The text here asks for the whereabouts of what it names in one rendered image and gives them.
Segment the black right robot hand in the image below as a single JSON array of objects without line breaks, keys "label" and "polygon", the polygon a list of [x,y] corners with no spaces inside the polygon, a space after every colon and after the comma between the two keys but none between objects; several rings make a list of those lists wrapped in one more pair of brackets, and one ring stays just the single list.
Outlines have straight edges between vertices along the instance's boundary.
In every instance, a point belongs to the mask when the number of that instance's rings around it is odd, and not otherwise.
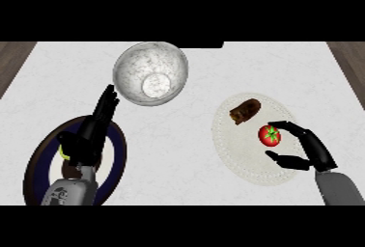
[{"label": "black right robot hand", "polygon": [[300,140],[306,159],[294,155],[280,155],[273,151],[264,154],[283,169],[307,171],[309,167],[322,173],[337,168],[337,163],[319,138],[309,129],[301,128],[291,122],[269,122],[273,127],[286,130]]}]

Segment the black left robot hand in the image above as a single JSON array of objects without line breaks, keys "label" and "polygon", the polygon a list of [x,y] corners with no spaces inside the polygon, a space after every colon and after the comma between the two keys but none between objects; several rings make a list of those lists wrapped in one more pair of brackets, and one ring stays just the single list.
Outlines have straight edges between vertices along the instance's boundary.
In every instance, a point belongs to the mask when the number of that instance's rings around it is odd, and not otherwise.
[{"label": "black left robot hand", "polygon": [[60,151],[69,157],[71,166],[94,166],[103,149],[108,126],[119,99],[113,86],[108,85],[91,115],[88,115],[75,133],[62,131],[57,134]]}]

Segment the red tomato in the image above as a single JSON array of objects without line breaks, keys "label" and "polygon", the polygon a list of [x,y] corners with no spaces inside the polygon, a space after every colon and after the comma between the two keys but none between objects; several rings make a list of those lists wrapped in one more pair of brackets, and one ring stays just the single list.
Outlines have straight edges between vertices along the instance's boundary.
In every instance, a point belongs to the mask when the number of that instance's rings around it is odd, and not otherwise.
[{"label": "red tomato", "polygon": [[258,130],[258,138],[267,147],[275,147],[280,142],[280,133],[276,127],[264,125]]}]

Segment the round cream placemat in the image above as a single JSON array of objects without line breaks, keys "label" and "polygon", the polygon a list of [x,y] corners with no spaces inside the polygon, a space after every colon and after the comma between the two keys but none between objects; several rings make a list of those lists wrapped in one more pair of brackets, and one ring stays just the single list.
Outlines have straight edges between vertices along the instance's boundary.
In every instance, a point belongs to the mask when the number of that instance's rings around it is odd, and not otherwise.
[{"label": "round cream placemat", "polygon": [[[235,124],[229,111],[251,98],[261,104],[258,113],[246,122]],[[269,96],[254,93],[230,96],[223,101],[213,120],[213,140],[223,164],[236,176],[261,186],[285,183],[298,172],[280,168],[264,154],[266,151],[304,158],[300,141],[288,131],[279,131],[280,142],[275,147],[267,147],[260,141],[260,128],[278,121],[297,122],[285,106]]]}]

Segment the white marble bowl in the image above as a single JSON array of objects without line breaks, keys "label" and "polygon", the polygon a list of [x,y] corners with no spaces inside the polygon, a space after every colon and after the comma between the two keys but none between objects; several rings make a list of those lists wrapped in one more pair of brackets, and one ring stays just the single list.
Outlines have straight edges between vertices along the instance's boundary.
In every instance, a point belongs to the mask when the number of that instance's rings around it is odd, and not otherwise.
[{"label": "white marble bowl", "polygon": [[140,106],[167,103],[181,92],[187,78],[187,59],[164,41],[134,44],[119,55],[112,82],[121,96]]}]

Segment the dark blue rimmed plate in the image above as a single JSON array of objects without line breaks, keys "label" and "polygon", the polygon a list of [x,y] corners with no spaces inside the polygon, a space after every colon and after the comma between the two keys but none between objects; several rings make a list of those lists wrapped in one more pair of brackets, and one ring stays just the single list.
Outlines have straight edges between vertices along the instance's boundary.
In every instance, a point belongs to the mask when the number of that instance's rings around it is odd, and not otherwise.
[{"label": "dark blue rimmed plate", "polygon": [[[60,167],[66,164],[59,154],[57,134],[62,131],[77,132],[85,117],[66,121],[46,136],[29,157],[22,180],[22,195],[28,206],[40,206],[46,191],[57,178]],[[100,206],[111,196],[125,168],[127,143],[116,123],[111,123],[102,151],[102,162],[97,170],[99,190],[94,205]]]}]

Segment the brown cupcake with green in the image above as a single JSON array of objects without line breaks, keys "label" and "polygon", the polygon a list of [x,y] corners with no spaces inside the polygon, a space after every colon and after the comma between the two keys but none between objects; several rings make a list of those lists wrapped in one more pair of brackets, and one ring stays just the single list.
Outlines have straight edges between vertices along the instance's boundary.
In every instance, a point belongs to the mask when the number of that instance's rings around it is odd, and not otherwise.
[{"label": "brown cupcake with green", "polygon": [[82,178],[87,173],[94,174],[97,172],[102,164],[102,155],[99,155],[91,166],[74,163],[71,157],[62,151],[62,146],[59,146],[59,155],[62,158],[60,174],[63,178]]}]

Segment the brown bread piece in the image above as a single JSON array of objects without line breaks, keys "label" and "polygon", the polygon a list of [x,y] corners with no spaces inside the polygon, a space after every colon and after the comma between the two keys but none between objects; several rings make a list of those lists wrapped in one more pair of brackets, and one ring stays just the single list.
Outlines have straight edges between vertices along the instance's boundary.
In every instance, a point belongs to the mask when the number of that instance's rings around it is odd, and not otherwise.
[{"label": "brown bread piece", "polygon": [[261,103],[254,99],[245,100],[230,111],[229,116],[235,121],[235,124],[245,123],[258,113],[261,109]]}]

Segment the black appliance edge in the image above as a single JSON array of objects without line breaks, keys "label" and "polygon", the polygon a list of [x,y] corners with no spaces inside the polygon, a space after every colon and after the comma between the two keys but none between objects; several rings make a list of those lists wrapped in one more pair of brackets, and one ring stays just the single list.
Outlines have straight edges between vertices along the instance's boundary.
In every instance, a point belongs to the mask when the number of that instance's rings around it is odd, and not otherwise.
[{"label": "black appliance edge", "polygon": [[223,41],[196,41],[196,42],[183,42],[179,44],[179,48],[190,49],[220,49],[223,48]]}]

